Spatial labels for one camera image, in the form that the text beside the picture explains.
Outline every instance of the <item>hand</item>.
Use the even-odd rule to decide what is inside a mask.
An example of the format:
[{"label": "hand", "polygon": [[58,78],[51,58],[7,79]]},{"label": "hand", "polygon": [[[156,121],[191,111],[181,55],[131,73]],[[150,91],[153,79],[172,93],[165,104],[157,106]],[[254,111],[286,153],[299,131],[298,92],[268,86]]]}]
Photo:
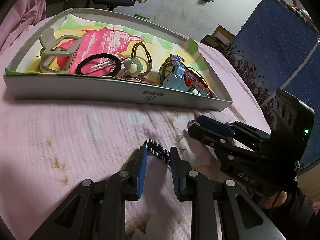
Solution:
[{"label": "hand", "polygon": [[315,213],[317,214],[320,209],[320,202],[313,203],[313,208],[315,210]]},{"label": "hand", "polygon": [[[254,190],[252,188],[248,188],[248,187],[247,187],[247,190],[248,190],[248,196],[250,198],[252,198],[254,196]],[[268,198],[266,200],[266,202],[264,203],[263,208],[270,209],[272,207],[272,204],[273,204],[274,200],[276,199],[277,195],[278,195],[278,192],[275,193],[272,197]],[[279,207],[279,206],[283,205],[283,203],[287,200],[287,197],[288,197],[288,193],[282,191],[280,193],[274,207]]]}]

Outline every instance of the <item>striped strap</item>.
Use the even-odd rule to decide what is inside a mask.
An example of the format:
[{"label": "striped strap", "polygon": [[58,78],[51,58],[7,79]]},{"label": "striped strap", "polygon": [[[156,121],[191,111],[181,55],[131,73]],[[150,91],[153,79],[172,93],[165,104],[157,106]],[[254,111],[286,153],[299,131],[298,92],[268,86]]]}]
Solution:
[{"label": "striped strap", "polygon": [[169,164],[169,153],[166,148],[162,147],[160,144],[151,139],[146,140],[143,146],[147,148],[148,152],[151,152],[153,155]]}]

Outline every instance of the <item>metal screw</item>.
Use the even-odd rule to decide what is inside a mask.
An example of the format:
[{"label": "metal screw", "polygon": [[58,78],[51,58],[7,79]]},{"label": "metal screw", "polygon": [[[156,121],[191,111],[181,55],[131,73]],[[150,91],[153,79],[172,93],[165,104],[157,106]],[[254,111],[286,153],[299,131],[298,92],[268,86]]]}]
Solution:
[{"label": "metal screw", "polygon": [[128,175],[129,175],[129,172],[128,171],[120,171],[119,172],[119,175],[120,175],[120,177],[127,177]]},{"label": "metal screw", "polygon": [[232,179],[228,179],[228,180],[226,181],[226,184],[227,184],[227,186],[229,186],[229,187],[233,187],[236,183],[235,183]]},{"label": "metal screw", "polygon": [[198,171],[189,171],[189,175],[191,176],[191,177],[197,177],[198,176]]},{"label": "metal screw", "polygon": [[85,180],[82,181],[81,184],[82,184],[82,186],[84,186],[84,187],[88,187],[88,186],[91,185],[91,179],[85,179]]}]

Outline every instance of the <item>pink bedsheet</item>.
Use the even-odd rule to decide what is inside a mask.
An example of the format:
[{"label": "pink bedsheet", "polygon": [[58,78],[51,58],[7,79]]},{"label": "pink bedsheet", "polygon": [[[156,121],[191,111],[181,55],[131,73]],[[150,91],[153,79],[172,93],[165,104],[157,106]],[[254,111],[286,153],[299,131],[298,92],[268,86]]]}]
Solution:
[{"label": "pink bedsheet", "polygon": [[[1,70],[40,22],[0,56]],[[186,133],[201,114],[239,120],[270,132],[254,97],[215,49],[199,50],[234,103],[222,112],[90,101],[14,101],[0,79],[0,215],[17,240],[29,239],[83,179],[99,181],[121,170],[135,149],[154,139],[210,179],[224,181],[219,161]],[[148,157],[143,195],[126,203],[126,234],[135,239],[190,239],[191,203],[174,194],[169,168]]]}]

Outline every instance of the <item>hair tie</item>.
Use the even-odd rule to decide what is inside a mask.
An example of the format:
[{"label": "hair tie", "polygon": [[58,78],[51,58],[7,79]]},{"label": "hair tie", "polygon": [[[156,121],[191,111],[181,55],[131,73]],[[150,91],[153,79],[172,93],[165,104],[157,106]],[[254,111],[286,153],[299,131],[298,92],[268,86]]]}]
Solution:
[{"label": "hair tie", "polygon": [[132,58],[136,57],[137,49],[138,49],[139,46],[141,46],[144,49],[144,51],[146,52],[147,60],[148,60],[147,70],[138,75],[138,77],[142,78],[142,77],[146,76],[147,74],[149,74],[149,72],[151,71],[151,69],[152,69],[152,59],[151,59],[151,55],[150,55],[149,51],[147,50],[146,46],[142,42],[135,43],[132,46],[131,57]]},{"label": "hair tie", "polygon": [[84,65],[88,64],[90,61],[97,59],[97,58],[109,58],[111,60],[113,60],[116,63],[116,66],[114,68],[114,70],[112,72],[110,72],[108,75],[106,76],[111,76],[114,77],[115,75],[117,75],[120,70],[121,70],[121,60],[119,60],[119,58],[115,55],[112,54],[108,54],[108,53],[100,53],[100,54],[95,54],[95,55],[91,55],[90,57],[84,59],[82,62],[79,63],[79,65],[76,68],[76,74],[77,75],[84,75],[81,72],[81,69],[84,67]]}]

